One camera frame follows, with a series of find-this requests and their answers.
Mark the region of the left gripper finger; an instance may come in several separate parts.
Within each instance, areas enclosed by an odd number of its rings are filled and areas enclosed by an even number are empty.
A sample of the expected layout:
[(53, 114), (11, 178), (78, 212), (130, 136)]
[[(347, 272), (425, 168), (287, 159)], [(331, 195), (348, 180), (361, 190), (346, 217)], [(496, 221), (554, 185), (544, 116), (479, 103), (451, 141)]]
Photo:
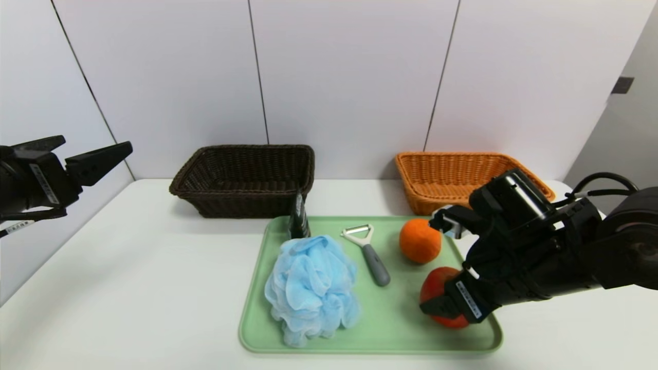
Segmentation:
[(79, 187), (93, 187), (133, 152), (130, 141), (109, 145), (64, 159), (65, 168)]
[(10, 146), (10, 158), (51, 159), (57, 156), (53, 151), (66, 143), (63, 135), (50, 136), (38, 140), (26, 141)]

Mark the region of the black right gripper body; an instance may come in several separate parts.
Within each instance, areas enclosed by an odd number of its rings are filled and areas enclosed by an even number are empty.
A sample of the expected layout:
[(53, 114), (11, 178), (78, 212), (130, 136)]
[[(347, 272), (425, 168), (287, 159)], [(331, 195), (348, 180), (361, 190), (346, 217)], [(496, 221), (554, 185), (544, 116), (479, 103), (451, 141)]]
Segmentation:
[(529, 274), (519, 269), (482, 269), (479, 276), (465, 269), (447, 269), (444, 295), (470, 323), (484, 321), (505, 305), (529, 300)]

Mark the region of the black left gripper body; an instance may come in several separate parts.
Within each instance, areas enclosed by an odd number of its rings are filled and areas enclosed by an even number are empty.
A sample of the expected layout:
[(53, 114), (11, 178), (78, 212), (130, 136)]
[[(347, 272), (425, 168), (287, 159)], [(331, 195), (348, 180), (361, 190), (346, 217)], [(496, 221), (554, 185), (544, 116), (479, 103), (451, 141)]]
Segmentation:
[(2, 146), (2, 221), (62, 218), (78, 194), (56, 158), (10, 158)]

